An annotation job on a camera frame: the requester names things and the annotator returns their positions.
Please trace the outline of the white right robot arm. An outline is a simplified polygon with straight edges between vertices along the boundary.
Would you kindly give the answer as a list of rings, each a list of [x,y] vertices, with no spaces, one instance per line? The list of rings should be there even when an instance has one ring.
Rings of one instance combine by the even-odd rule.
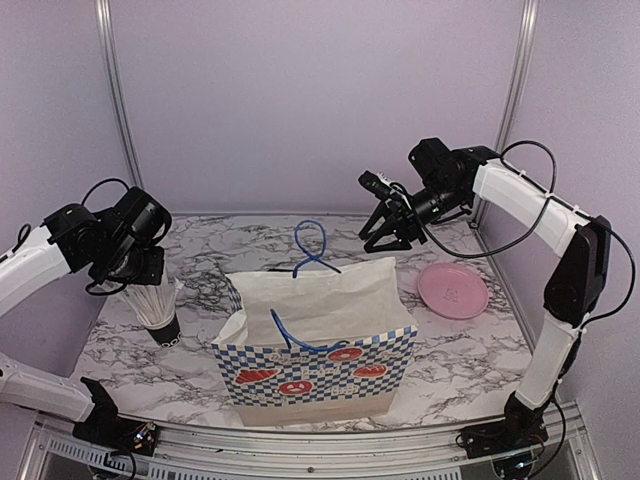
[[[427,138],[408,160],[422,182],[416,193],[381,173],[365,171],[358,178],[378,201],[359,233],[366,252],[409,250],[415,242],[433,240],[433,225],[483,202],[524,229],[484,256],[522,251],[524,243],[534,241],[556,260],[541,295],[543,320],[531,361],[507,403],[513,412],[495,428],[496,440],[515,448],[533,433],[528,412],[549,404],[592,319],[607,279],[610,224],[558,197],[553,185],[542,186],[487,146],[450,149]]]

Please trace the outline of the blue checkered paper bag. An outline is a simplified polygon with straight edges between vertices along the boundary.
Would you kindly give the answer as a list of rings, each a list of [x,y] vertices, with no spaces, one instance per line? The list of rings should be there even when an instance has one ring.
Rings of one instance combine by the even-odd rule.
[[[247,427],[387,414],[418,333],[395,259],[334,266],[298,247],[291,270],[227,277],[238,309],[212,348],[236,412]]]

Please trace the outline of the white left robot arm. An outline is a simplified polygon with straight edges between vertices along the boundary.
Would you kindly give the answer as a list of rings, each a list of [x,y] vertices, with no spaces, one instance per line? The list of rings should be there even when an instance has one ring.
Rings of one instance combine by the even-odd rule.
[[[138,187],[130,187],[112,207],[89,211],[72,203],[47,216],[35,229],[20,232],[16,246],[1,257],[1,311],[8,313],[43,287],[81,270],[91,279],[86,290],[115,284],[156,287],[164,274],[161,240],[172,225],[169,211]],[[1,357],[1,400],[47,412],[76,423],[106,445],[125,438],[126,423],[109,408],[102,386],[74,381]]]

